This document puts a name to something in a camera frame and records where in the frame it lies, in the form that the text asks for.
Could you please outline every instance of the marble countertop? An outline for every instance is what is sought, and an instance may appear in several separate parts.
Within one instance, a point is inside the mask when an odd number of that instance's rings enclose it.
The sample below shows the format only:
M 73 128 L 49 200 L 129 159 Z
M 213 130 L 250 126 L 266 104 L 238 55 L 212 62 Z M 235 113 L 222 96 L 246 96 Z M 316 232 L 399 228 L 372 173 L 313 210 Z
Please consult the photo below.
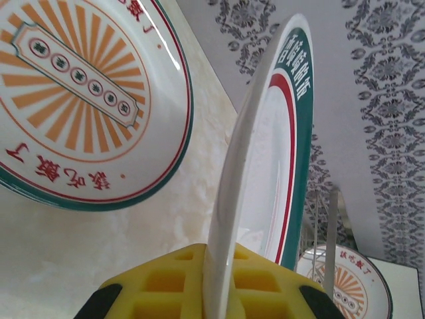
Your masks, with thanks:
M 236 112 L 174 0 L 163 1 L 191 71 L 195 119 L 170 182 L 139 205 L 63 211 L 0 189 L 0 319 L 73 318 L 107 279 L 205 242 Z

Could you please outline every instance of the decorated plate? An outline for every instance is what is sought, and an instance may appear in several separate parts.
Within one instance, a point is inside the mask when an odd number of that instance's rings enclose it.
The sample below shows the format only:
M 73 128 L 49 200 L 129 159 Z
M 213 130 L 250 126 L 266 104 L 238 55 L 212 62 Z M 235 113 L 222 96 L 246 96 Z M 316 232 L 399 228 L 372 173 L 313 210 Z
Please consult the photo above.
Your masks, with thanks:
M 0 26 L 3 186 L 103 211 L 171 178 L 189 143 L 193 97 L 158 1 L 0 0 Z
M 313 117 L 307 21 L 283 22 L 262 57 L 222 171 L 204 266 L 204 303 L 224 318 L 236 241 L 294 269 Z
M 297 272 L 322 283 L 325 277 L 326 246 L 317 247 L 313 276 L 314 249 L 308 249 L 297 264 Z M 368 258 L 347 247 L 337 246 L 333 301 L 347 319 L 390 319 L 392 298 L 378 268 Z
M 293 270 L 309 165 L 313 53 L 304 21 L 287 32 L 270 65 L 256 115 L 237 240 Z

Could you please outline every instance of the plate rim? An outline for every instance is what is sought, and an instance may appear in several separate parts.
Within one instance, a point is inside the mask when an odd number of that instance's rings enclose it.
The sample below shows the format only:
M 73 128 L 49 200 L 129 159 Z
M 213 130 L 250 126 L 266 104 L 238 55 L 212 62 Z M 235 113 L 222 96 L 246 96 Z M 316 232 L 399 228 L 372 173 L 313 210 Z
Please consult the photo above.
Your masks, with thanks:
M 325 247 L 326 248 L 326 244 L 320 244 L 320 245 L 317 246 L 317 248 L 319 248 L 319 247 Z M 337 248 L 340 248 L 340 249 L 347 249 L 348 251 L 351 251 L 352 253 L 355 253 L 356 255 L 359 255 L 360 257 L 364 258 L 366 261 L 368 261 L 371 264 L 371 266 L 377 272 L 377 274 L 378 274 L 379 278 L 381 279 L 382 283 L 384 284 L 384 288 L 385 288 L 386 293 L 387 293 L 387 296 L 388 296 L 388 301 L 389 301 L 389 303 L 388 303 L 388 315 L 387 315 L 386 319 L 392 319 L 392 314 L 394 312 L 394 304 L 392 303 L 392 294 L 391 294 L 390 286 L 386 282 L 385 277 L 380 272 L 380 270 L 378 269 L 378 267 L 372 261 L 370 261 L 368 257 L 366 257 L 364 254 L 360 253 L 359 251 L 355 251 L 354 249 L 352 249 L 350 247 L 343 246 L 343 245 L 336 245 L 336 247 Z M 302 253 L 301 257 L 298 259 L 298 262 L 300 260 L 302 260 L 302 259 L 305 259 L 304 258 L 304 254 L 305 254 L 306 251 L 308 251 L 310 249 L 311 248 L 308 248 L 308 249 L 306 249 Z
M 53 207 L 58 207 L 58 208 L 67 209 L 67 210 L 77 210 L 77 211 L 113 211 L 117 209 L 130 207 L 132 205 L 140 203 L 141 201 L 146 200 L 147 198 L 157 193 L 174 176 L 175 172 L 179 169 L 179 166 L 181 165 L 181 162 L 183 161 L 183 158 L 186 155 L 187 148 L 189 147 L 189 142 L 192 136 L 193 120 L 194 120 L 193 113 L 195 109 L 193 85 L 192 85 L 192 78 L 191 78 L 191 72 L 189 69 L 189 64 L 187 62 L 187 57 L 186 57 L 185 51 L 183 50 L 183 46 L 181 44 L 180 38 L 174 28 L 174 25 L 172 24 L 170 18 L 166 14 L 159 0 L 151 0 L 151 2 L 156 7 L 159 14 L 162 15 L 163 18 L 165 18 L 165 22 L 169 27 L 168 29 L 171 31 L 170 32 L 171 36 L 175 38 L 177 49 L 181 53 L 182 62 L 184 64 L 183 71 L 186 74 L 186 79 L 187 79 L 186 87 L 187 87 L 187 90 L 189 91 L 188 97 L 190 98 L 190 101 L 188 101 L 188 105 L 189 105 L 188 109 L 190 114 L 189 114 L 189 120 L 187 123 L 186 138 L 184 139 L 181 152 L 179 155 L 177 155 L 177 159 L 175 160 L 173 167 L 168 171 L 168 173 L 165 174 L 165 176 L 161 179 L 161 181 L 156 183 L 156 185 L 154 185 L 152 188 L 150 188 L 146 192 L 136 195 L 135 197 L 125 199 L 123 201 L 113 202 L 113 203 L 88 203 L 84 201 L 66 199 L 57 195 L 53 195 L 51 193 L 47 193 L 45 191 L 42 191 L 22 181 L 18 177 L 14 176 L 12 173 L 8 172 L 7 169 L 5 169 L 4 167 L 1 167 L 1 165 L 0 165 L 0 185 L 8 189 L 9 191 L 16 193 L 17 195 L 22 195 L 28 199 L 32 199 L 33 201 L 43 203 L 45 205 L 49 205 Z

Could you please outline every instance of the gray floral pattern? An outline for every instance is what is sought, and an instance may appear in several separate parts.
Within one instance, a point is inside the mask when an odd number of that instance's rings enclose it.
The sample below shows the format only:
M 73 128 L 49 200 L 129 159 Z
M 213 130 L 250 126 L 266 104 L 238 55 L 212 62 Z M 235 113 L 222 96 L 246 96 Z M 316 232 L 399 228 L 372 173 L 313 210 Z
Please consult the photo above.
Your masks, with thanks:
M 279 26 L 269 24 L 270 14 L 276 6 L 270 0 L 210 0 L 208 4 L 219 6 L 215 21 L 220 25 L 221 33 L 232 35 L 234 40 L 229 42 L 228 49 L 238 52 L 236 65 L 249 82 Z
M 384 253 L 424 267 L 425 2 L 343 0 Z
M 309 178 L 304 203 L 304 212 L 308 216 L 312 226 L 315 224 L 315 215 L 312 212 L 316 212 L 316 191 L 320 193 L 321 198 L 325 202 L 324 204 L 328 207 L 329 194 L 333 188 L 331 175 L 326 168 L 326 161 L 323 159 L 323 151 L 317 141 L 317 135 L 313 134 L 311 139 Z M 319 204 L 318 213 L 318 232 L 323 236 L 321 239 L 325 240 L 328 220 L 326 208 Z M 340 245 L 348 245 L 347 234 L 341 216 L 338 216 L 337 242 Z

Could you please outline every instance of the orange sunburst pattern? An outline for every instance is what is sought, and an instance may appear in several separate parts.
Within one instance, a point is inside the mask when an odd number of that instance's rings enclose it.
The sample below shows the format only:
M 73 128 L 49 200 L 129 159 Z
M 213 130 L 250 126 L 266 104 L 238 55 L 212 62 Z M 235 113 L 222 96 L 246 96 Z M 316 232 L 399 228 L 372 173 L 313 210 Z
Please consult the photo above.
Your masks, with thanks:
M 325 263 L 316 267 L 314 281 L 322 283 Z M 362 319 L 367 311 L 367 294 L 361 281 L 348 269 L 335 265 L 333 301 L 346 319 Z
M 19 41 L 23 25 L 34 24 L 137 102 L 139 110 L 136 109 L 131 125 L 123 125 L 107 108 L 94 107 L 91 100 L 84 98 L 88 93 L 78 91 L 75 84 L 64 85 L 61 73 L 55 76 L 44 64 L 32 64 L 18 56 L 12 42 Z M 143 64 L 123 31 L 89 2 L 78 1 L 77 5 L 75 1 L 23 1 L 21 8 L 10 14 L 7 27 L 1 30 L 0 61 L 5 64 L 1 67 L 1 78 L 14 104 L 6 102 L 8 112 L 43 146 L 62 150 L 61 155 L 74 160 L 105 161 L 126 153 L 143 135 L 150 113 L 149 82 Z M 69 72 L 82 78 L 85 72 L 72 71 L 69 61 L 62 58 L 63 70 L 54 67 L 64 72 L 68 63 Z M 74 74 L 71 77 L 77 83 Z M 105 102 L 113 104 L 114 95 L 111 93 Z M 118 102 L 119 97 L 115 95 L 115 99 Z M 120 113 L 126 115 L 128 104 L 116 107 L 121 107 Z M 18 120 L 23 116 L 26 123 Z

